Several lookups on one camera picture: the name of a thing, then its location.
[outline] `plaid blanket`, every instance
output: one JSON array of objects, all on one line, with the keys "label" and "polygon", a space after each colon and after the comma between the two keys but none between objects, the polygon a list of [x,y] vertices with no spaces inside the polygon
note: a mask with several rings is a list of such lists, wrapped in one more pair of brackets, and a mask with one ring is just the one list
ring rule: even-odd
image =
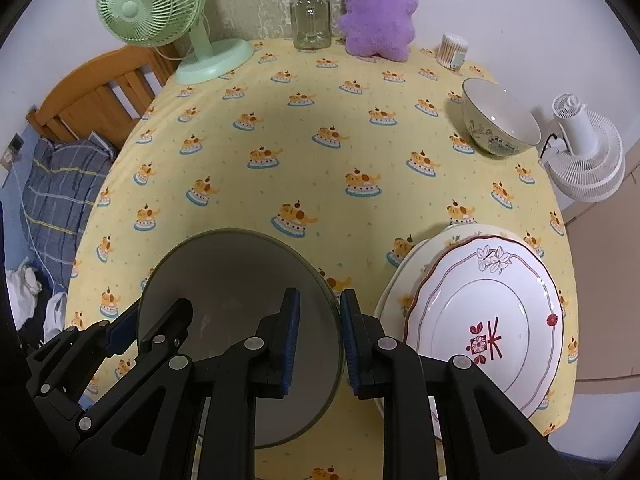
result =
[{"label": "plaid blanket", "polygon": [[88,139],[53,145],[40,139],[22,192],[22,228],[36,252],[34,264],[67,290],[89,214],[116,153],[95,132]]}]

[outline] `white cloth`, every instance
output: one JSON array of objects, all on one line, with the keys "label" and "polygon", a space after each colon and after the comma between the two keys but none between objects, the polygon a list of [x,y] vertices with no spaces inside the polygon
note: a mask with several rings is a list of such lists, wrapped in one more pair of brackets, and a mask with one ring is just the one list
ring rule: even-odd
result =
[{"label": "white cloth", "polygon": [[17,270],[8,270],[4,274],[16,330],[20,330],[24,322],[33,317],[36,300],[42,290],[33,268],[27,266],[28,262],[29,259],[25,258]]},{"label": "white cloth", "polygon": [[52,296],[47,303],[47,312],[44,317],[43,343],[55,338],[65,329],[66,292],[59,292]]}]

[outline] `tablecloth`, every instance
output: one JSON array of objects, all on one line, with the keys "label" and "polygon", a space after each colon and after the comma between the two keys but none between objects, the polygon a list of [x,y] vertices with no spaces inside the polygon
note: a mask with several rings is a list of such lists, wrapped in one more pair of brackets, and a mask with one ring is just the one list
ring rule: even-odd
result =
[{"label": "tablecloth", "polygon": [[[420,48],[403,64],[352,57],[341,44],[298,52],[290,41],[267,40],[256,50],[212,81],[187,87],[172,78],[144,114],[92,211],[66,323],[113,319],[169,250],[226,227],[288,244],[336,293],[355,288],[371,314],[412,245],[452,222],[495,224],[522,236],[561,289],[561,363],[531,417],[543,433],[561,426],[577,358],[571,253],[536,151],[490,157],[466,132],[462,82],[492,80],[487,70],[467,61],[450,72]],[[86,394],[100,397],[135,355],[130,348],[105,362]],[[256,474],[369,480],[381,474],[382,450],[374,403],[356,400],[343,378],[313,428],[256,452]]]}]

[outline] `stack of plates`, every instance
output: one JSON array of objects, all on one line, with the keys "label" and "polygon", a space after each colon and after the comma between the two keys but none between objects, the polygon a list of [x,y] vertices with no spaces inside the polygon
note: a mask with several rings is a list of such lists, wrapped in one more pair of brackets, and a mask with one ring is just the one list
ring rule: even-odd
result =
[{"label": "stack of plates", "polygon": [[[558,369],[562,313],[551,276],[518,238],[495,226],[467,224],[417,244],[375,316],[386,335],[420,355],[443,361],[468,356],[528,417]],[[378,407],[382,413],[382,402]]]}]

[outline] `green fan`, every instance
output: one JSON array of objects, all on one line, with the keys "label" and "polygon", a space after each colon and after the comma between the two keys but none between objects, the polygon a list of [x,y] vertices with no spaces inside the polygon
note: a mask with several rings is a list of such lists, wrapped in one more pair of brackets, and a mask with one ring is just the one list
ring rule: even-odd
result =
[{"label": "green fan", "polygon": [[244,40],[211,43],[202,21],[205,0],[96,0],[100,20],[120,40],[161,46],[189,33],[193,54],[182,60],[180,84],[208,81],[246,62],[254,53]]}]

